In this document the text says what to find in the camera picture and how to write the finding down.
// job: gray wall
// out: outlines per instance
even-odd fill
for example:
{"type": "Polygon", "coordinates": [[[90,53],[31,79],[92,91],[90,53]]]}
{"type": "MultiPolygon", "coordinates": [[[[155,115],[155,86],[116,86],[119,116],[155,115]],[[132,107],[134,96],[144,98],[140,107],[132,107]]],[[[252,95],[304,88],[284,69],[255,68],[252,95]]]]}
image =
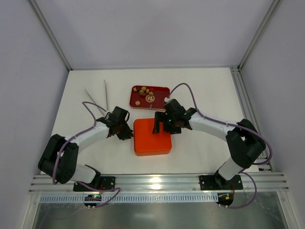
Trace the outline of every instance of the gray wall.
{"type": "Polygon", "coordinates": [[[71,67],[239,64],[272,0],[37,0],[71,67]]]}
{"type": "Polygon", "coordinates": [[[259,123],[305,221],[305,1],[283,1],[243,69],[259,123]]]}
{"type": "Polygon", "coordinates": [[[19,226],[67,70],[25,0],[0,7],[0,222],[19,226]]]}

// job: white floor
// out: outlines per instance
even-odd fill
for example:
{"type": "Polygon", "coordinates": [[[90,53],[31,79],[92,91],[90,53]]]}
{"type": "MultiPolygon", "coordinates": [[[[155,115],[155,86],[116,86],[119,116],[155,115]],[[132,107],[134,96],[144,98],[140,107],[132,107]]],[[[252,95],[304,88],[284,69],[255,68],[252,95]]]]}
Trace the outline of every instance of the white floor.
{"type": "MultiPolygon", "coordinates": [[[[203,112],[235,122],[243,118],[229,68],[71,71],[52,134],[72,135],[92,125],[90,114],[81,104],[90,101],[84,87],[97,104],[105,107],[104,79],[109,110],[115,106],[127,109],[131,129],[135,119],[154,117],[154,110],[129,107],[132,87],[141,84],[173,89],[186,82],[203,112]]],[[[184,86],[171,98],[176,98],[185,109],[193,107],[184,86]]],[[[96,117],[101,116],[98,109],[91,108],[96,117]]],[[[133,139],[121,141],[113,136],[81,152],[78,163],[88,164],[104,174],[213,173],[230,157],[226,142],[202,132],[183,129],[182,134],[172,135],[172,144],[167,155],[138,157],[133,150],[133,139]]],[[[258,168],[252,166],[248,171],[255,172],[258,168]]]]}

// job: red plate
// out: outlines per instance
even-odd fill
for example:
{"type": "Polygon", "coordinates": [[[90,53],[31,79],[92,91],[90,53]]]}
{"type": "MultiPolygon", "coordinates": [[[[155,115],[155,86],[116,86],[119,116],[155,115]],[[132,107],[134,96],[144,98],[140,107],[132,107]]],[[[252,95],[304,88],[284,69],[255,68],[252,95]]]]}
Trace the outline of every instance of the red plate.
{"type": "Polygon", "coordinates": [[[168,97],[170,89],[168,87],[156,87],[156,86],[146,86],[146,85],[136,85],[132,87],[132,93],[130,96],[129,105],[133,108],[144,108],[144,109],[153,109],[153,110],[164,110],[163,102],[164,98],[168,97]],[[153,96],[150,96],[145,92],[145,96],[140,95],[140,92],[133,90],[134,88],[146,87],[153,92],[153,96]]]}

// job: small cookie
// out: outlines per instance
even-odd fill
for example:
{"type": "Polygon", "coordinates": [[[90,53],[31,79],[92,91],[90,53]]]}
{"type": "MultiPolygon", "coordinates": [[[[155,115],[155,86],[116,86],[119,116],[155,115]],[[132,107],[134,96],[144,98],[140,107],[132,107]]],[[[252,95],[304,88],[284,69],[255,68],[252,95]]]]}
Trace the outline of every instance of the small cookie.
{"type": "Polygon", "coordinates": [[[140,91],[140,96],[145,97],[146,94],[145,94],[144,92],[141,92],[141,91],[140,91]]]}

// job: orange lid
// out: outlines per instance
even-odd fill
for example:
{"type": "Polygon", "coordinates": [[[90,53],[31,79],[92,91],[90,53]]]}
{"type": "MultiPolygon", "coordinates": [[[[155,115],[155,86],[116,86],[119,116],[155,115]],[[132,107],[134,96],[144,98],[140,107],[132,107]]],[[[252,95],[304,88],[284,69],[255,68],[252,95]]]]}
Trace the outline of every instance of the orange lid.
{"type": "Polygon", "coordinates": [[[133,123],[134,151],[138,156],[168,154],[172,148],[171,134],[163,131],[153,134],[154,118],[136,119],[133,123]]]}

